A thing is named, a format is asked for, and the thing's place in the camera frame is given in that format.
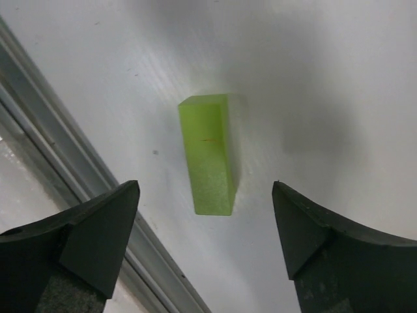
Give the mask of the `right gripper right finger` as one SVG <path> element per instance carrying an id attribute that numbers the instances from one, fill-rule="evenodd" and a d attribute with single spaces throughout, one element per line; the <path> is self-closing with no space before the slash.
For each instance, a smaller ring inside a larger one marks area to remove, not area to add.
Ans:
<path id="1" fill-rule="evenodd" d="M 279 181 L 272 200 L 302 312 L 416 311 L 415 240 L 354 222 Z"/>

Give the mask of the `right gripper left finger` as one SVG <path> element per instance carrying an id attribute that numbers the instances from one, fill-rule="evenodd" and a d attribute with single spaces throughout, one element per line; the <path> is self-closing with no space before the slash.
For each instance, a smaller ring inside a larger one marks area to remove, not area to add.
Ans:
<path id="1" fill-rule="evenodd" d="M 139 184 L 1 234 L 2 312 L 103 312 L 132 231 Z"/>

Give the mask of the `green wood arch block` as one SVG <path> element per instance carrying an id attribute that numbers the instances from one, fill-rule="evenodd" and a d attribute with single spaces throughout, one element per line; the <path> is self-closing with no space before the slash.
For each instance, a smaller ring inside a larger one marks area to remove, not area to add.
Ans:
<path id="1" fill-rule="evenodd" d="M 197 215 L 230 216 L 238 179 L 228 94 L 196 95 L 178 105 L 188 176 Z"/>

